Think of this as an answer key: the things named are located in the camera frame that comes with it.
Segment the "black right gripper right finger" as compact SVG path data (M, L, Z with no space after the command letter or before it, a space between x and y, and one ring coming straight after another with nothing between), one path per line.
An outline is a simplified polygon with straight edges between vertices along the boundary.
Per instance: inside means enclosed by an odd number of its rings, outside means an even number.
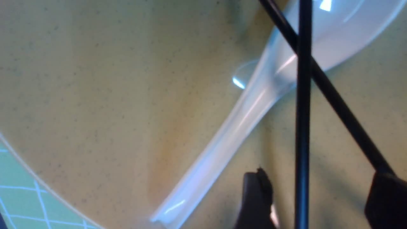
M406 229L406 181L388 173L375 173L364 213L372 229Z

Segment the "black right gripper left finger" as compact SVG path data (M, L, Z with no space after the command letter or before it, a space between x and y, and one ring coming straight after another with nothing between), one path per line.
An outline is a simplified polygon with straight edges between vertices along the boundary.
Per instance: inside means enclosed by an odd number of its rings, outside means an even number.
M236 229L277 229L271 218L273 186L263 168L243 176L242 202Z

